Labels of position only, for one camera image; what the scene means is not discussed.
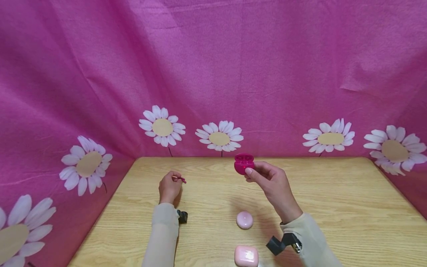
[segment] daisy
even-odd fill
[[[303,135],[305,147],[311,147],[308,152],[332,152],[334,149],[343,151],[344,147],[353,144],[354,132],[350,132],[351,122],[344,124],[344,119],[337,119],[332,126],[321,123],[319,129],[310,129]]]
[[[0,207],[0,267],[23,267],[25,257],[44,247],[40,240],[52,231],[52,225],[43,223],[56,212],[52,202],[45,198],[31,209],[31,196],[21,196],[9,217]]]
[[[420,138],[415,134],[405,137],[403,127],[396,129],[388,125],[386,131],[373,130],[365,139],[372,143],[364,144],[364,148],[374,149],[371,157],[376,158],[375,164],[381,166],[386,173],[392,175],[405,175],[402,170],[411,171],[415,164],[427,162],[427,156],[421,154],[426,150],[426,145],[420,143]]]
[[[90,138],[79,136],[77,139],[82,146],[73,146],[71,154],[62,157],[61,161],[68,167],[61,171],[59,178],[66,180],[64,186],[67,190],[78,185],[77,192],[82,196],[88,185],[91,194],[97,187],[101,187],[101,177],[105,176],[113,156],[106,154],[105,148]]]
[[[219,127],[213,122],[202,127],[203,130],[197,129],[195,134],[201,138],[200,143],[207,144],[209,149],[230,152],[241,147],[236,142],[243,140],[243,136],[240,135],[242,129],[234,128],[234,122],[222,120],[219,122]]]
[[[159,106],[153,106],[153,112],[146,110],[144,116],[147,120],[139,120],[139,127],[146,130],[145,134],[154,137],[154,142],[167,147],[176,145],[176,141],[181,141],[180,135],[185,134],[185,126],[177,123],[178,117],[169,116],[166,108],[160,109]]]

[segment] right hand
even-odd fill
[[[284,224],[302,215],[284,170],[267,162],[256,161],[255,170],[246,168],[245,172],[246,181],[255,182],[261,187]]]

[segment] light wood tabletop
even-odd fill
[[[427,222],[366,158],[258,158],[288,175],[302,209],[323,230],[349,267],[427,266]],[[158,182],[171,169],[186,179],[178,208],[176,267],[234,265],[236,245],[257,247],[259,267],[302,266],[292,249],[274,256],[266,243],[282,236],[280,219],[255,183],[247,183],[233,158],[140,158],[70,263],[72,267],[138,267],[158,203]],[[248,230],[236,224],[243,210]]]

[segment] pink earbud case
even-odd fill
[[[237,154],[234,157],[234,169],[241,175],[245,175],[245,169],[255,169],[254,156],[246,153]]]

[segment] sleeve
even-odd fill
[[[154,208],[150,240],[142,267],[173,267],[178,229],[175,207],[169,203],[157,205]]]
[[[325,235],[315,220],[306,213],[298,219],[280,225],[283,233],[293,233],[302,243],[299,257],[305,267],[342,267],[326,243]]]

